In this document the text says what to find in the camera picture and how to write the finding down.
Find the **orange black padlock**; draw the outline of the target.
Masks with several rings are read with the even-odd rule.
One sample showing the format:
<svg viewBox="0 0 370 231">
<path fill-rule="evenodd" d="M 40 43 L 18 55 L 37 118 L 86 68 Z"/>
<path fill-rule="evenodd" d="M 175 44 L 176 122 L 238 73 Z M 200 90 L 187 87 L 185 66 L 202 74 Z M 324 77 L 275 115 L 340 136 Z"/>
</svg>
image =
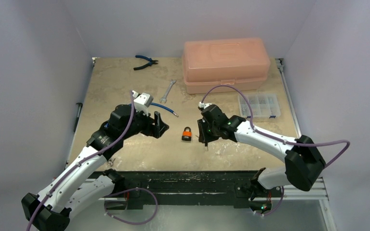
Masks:
<svg viewBox="0 0 370 231">
<path fill-rule="evenodd" d="M 192 131 L 190 127 L 185 127 L 181 136 L 182 141 L 191 142 L 192 141 Z"/>
</svg>

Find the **blue cable lock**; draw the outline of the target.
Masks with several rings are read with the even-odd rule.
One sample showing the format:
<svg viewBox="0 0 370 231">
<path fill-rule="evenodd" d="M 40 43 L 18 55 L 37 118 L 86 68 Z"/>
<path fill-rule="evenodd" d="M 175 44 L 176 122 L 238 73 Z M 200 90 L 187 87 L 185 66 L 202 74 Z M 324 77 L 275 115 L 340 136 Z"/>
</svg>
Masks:
<svg viewBox="0 0 370 231">
<path fill-rule="evenodd" d="M 164 106 L 164 105 L 162 105 L 162 104 L 160 104 L 160 103 L 151 103 L 151 105 L 152 105 L 152 106 L 159 107 L 159 108 L 162 108 L 162 109 L 164 109 L 164 110 L 166 110 L 166 111 L 170 112 L 170 113 L 171 113 L 171 114 L 173 114 L 174 116 L 179 117 L 179 115 L 178 115 L 174 110 L 172 110 L 171 108 L 168 108 L 168 107 L 166 107 L 166 106 Z"/>
</svg>

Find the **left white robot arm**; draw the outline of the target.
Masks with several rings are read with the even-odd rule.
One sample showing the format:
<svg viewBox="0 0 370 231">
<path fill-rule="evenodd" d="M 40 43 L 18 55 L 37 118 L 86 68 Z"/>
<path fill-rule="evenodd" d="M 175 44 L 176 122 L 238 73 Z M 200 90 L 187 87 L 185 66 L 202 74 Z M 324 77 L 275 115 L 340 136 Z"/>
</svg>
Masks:
<svg viewBox="0 0 370 231">
<path fill-rule="evenodd" d="M 26 230 L 35 227 L 39 231 L 64 231 L 75 215 L 96 200 L 142 191 L 139 186 L 125 186 L 125 178 L 112 169 L 104 171 L 90 184 L 84 182 L 122 149 L 126 139 L 137 134 L 158 139 L 168 129 L 160 113 L 151 116 L 147 106 L 134 103 L 116 106 L 78 157 L 54 181 L 39 193 L 27 193 L 22 198 L 28 220 Z"/>
</svg>

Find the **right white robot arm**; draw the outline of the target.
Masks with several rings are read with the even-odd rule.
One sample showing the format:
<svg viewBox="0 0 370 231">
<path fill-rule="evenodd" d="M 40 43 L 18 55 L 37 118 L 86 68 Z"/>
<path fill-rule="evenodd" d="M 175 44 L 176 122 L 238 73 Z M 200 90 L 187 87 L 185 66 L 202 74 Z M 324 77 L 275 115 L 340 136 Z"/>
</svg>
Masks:
<svg viewBox="0 0 370 231">
<path fill-rule="evenodd" d="M 250 199 L 265 197 L 278 186 L 292 185 L 308 192 L 326 166 L 321 153 L 308 136 L 288 137 L 270 132 L 237 115 L 227 117 L 215 104 L 199 103 L 198 141 L 205 146 L 218 139 L 248 144 L 284 163 L 278 168 L 261 168 L 245 190 Z"/>
</svg>

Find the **silver open end wrench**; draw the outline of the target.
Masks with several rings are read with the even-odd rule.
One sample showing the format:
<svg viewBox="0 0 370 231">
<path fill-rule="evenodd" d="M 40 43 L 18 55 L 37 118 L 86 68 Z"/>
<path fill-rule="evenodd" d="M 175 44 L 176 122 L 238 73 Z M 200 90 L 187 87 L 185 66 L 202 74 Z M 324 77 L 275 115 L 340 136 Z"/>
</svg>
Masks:
<svg viewBox="0 0 370 231">
<path fill-rule="evenodd" d="M 166 101 L 167 101 L 167 97 L 168 97 L 168 95 L 169 95 L 169 93 L 170 93 L 170 91 L 171 91 L 171 89 L 172 89 L 172 87 L 173 87 L 173 85 L 176 83 L 176 79 L 171 79 L 170 80 L 170 84 L 169 84 L 169 86 L 167 87 L 167 89 L 166 89 L 166 91 L 165 91 L 165 93 L 164 93 L 164 95 L 160 98 L 160 100 L 159 100 L 159 102 L 160 103 L 166 103 Z"/>
</svg>

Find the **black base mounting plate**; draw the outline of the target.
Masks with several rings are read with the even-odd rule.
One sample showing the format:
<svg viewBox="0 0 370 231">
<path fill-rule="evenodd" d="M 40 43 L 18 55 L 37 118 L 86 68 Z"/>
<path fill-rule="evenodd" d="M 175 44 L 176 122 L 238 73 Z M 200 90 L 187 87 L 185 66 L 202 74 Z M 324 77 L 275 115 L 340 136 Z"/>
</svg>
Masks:
<svg viewBox="0 0 370 231">
<path fill-rule="evenodd" d="M 250 199 L 245 188 L 250 186 L 255 170 L 236 171 L 115 171 L 92 173 L 88 179 L 110 176 L 115 186 L 113 193 L 131 188 L 145 188 L 147 192 L 126 193 L 129 209 L 144 205 L 212 205 L 233 208 L 255 208 L 275 202 L 282 195 L 281 188 L 271 189 L 265 197 Z"/>
</svg>

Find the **clear plastic screw organizer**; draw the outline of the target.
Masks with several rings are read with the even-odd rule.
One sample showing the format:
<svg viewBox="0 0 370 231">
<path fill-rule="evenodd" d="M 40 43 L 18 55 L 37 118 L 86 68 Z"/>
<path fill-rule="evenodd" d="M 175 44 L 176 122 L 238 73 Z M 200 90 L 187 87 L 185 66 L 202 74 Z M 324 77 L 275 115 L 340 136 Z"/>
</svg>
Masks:
<svg viewBox="0 0 370 231">
<path fill-rule="evenodd" d="M 281 115 L 276 94 L 246 94 L 245 98 L 248 100 L 248 103 L 246 103 L 242 96 L 238 96 L 239 112 L 241 117 L 251 118 L 248 104 L 252 109 L 253 118 L 276 118 Z"/>
</svg>

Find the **pink translucent plastic toolbox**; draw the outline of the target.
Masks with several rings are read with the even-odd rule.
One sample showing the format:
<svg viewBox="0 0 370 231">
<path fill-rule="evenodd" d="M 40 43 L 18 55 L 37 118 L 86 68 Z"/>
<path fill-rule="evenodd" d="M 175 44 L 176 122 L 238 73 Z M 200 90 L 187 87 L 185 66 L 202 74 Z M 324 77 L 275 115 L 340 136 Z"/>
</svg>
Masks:
<svg viewBox="0 0 370 231">
<path fill-rule="evenodd" d="M 267 80 L 270 58 L 260 38 L 188 41 L 182 55 L 188 94 L 256 90 Z"/>
</svg>

